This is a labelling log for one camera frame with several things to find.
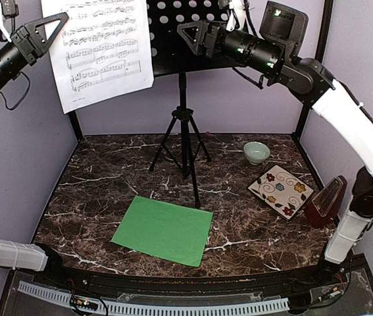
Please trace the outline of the green paper sheet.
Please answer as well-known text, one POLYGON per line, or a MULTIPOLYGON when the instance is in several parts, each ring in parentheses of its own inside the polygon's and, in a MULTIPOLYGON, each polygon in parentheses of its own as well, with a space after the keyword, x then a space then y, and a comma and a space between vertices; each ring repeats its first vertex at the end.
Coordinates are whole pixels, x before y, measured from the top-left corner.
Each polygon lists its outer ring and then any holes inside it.
POLYGON ((213 213, 136 196, 111 242, 147 255, 199 267, 213 213))

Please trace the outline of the pale green ceramic bowl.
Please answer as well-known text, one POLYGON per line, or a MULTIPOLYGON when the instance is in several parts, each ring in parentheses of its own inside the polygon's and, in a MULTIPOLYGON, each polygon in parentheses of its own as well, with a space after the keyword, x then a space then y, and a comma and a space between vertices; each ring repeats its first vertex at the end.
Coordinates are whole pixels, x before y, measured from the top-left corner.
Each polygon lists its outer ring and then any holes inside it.
POLYGON ((252 165, 266 161, 270 156, 270 149, 260 142, 248 142, 243 146, 246 160, 252 165))

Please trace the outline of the black music stand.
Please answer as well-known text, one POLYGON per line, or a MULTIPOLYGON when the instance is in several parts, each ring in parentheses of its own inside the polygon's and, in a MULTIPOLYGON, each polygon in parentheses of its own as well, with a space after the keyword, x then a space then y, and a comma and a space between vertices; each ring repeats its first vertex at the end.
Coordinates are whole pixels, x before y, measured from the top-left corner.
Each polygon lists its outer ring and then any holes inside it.
POLYGON ((234 15, 229 13, 229 1, 147 1, 146 3, 149 31, 152 36, 153 74, 155 77, 176 74, 180 96, 180 104, 172 111, 172 120, 149 170, 153 171, 161 153, 167 152, 167 155, 180 169, 182 176, 191 177, 195 207, 199 208, 201 203, 197 188, 195 160, 200 150, 203 150, 208 162, 212 161, 212 158, 194 121, 193 110, 187 106, 187 73, 233 67, 238 64, 228 61, 225 57, 208 64, 199 61, 177 33, 177 27, 182 23, 204 20, 227 22, 234 15), (180 160, 177 160, 167 147, 168 137, 177 122, 180 123, 181 128, 180 160))

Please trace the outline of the dark red wooden metronome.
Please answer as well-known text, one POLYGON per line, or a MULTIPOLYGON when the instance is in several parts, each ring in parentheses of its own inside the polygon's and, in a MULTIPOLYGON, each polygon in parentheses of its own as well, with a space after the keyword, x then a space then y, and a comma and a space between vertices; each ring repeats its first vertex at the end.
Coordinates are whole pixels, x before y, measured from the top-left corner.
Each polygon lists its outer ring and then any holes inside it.
POLYGON ((346 189, 347 180, 339 175, 307 203, 304 214, 313 228, 323 228, 337 217, 346 189))

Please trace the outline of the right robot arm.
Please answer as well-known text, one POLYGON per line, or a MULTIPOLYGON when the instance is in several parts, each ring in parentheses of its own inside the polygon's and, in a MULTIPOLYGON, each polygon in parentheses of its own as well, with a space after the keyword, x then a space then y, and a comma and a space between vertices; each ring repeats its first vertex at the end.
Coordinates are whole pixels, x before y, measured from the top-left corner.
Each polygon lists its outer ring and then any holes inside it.
POLYGON ((311 279, 324 286, 337 274, 351 248, 373 221, 373 119, 351 91, 319 61, 298 56, 308 16, 296 9, 269 1, 258 35, 239 25, 245 13, 233 13, 227 22, 198 20, 181 23, 177 32, 193 54, 221 55, 259 71, 268 85, 281 84, 305 109, 327 121, 363 162, 352 189, 352 198, 323 259, 311 279))

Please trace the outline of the small circuit board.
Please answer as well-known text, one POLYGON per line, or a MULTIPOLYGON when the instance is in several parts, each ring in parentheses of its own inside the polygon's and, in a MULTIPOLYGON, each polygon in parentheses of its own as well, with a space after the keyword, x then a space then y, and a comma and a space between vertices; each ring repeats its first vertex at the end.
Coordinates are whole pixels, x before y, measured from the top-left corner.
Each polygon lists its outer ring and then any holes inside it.
POLYGON ((86 298, 70 298, 70 306, 76 311, 94 312, 98 310, 99 305, 86 298))

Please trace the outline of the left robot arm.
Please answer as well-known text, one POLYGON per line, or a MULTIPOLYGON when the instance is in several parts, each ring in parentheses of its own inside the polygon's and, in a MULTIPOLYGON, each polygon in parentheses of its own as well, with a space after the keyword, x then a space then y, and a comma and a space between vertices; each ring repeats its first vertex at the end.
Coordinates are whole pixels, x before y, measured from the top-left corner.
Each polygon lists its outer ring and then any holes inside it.
MULTIPOLYGON (((6 36, 0 49, 0 93, 25 66, 34 65, 48 52, 68 20, 67 13, 54 14, 27 22, 6 36)), ((42 272, 54 287, 62 287, 68 282, 68 271, 60 265, 60 255, 44 244, 0 239, 0 267, 42 272)))

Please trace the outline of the left black frame post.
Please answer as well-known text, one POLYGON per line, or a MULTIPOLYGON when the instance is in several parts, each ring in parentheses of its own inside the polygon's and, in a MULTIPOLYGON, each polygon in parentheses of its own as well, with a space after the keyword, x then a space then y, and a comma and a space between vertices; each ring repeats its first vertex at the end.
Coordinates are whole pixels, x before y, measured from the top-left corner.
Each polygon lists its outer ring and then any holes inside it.
POLYGON ((78 121, 77 114, 76 114, 75 111, 71 111, 67 115, 70 119, 70 123, 71 123, 72 129, 73 129, 74 135, 77 139, 77 142, 80 142, 82 140, 82 138, 84 137, 84 135, 82 133, 82 129, 80 127, 80 123, 78 121))

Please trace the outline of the black front rail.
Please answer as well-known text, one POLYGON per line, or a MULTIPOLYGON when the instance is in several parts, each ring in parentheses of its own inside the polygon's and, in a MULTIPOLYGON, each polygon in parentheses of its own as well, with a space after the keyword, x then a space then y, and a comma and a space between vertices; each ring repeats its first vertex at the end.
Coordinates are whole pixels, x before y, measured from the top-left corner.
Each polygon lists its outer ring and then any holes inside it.
POLYGON ((306 294, 318 286, 329 286, 346 280, 317 266, 290 271, 229 277, 148 277, 96 273, 62 267, 57 271, 35 274, 46 284, 75 289, 75 293, 91 293, 115 298, 123 293, 156 296, 234 295, 261 292, 265 296, 306 294))

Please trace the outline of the white sheet music paper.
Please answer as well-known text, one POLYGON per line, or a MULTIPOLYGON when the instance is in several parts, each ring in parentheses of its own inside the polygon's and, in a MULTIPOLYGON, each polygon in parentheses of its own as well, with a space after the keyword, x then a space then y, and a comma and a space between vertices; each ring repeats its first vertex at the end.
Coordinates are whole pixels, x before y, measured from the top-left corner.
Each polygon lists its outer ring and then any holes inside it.
POLYGON ((49 50, 63 113, 153 85, 146 1, 42 1, 41 8, 44 16, 69 16, 49 50))

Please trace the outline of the square floral plate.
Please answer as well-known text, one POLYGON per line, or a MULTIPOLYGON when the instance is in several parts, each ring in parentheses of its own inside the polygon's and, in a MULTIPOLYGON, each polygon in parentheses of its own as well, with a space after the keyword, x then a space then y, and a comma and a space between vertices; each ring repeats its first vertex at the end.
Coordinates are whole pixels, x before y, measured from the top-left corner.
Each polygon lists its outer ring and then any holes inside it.
POLYGON ((292 219, 314 193, 308 184, 279 165, 258 177, 248 190, 286 220, 292 219))

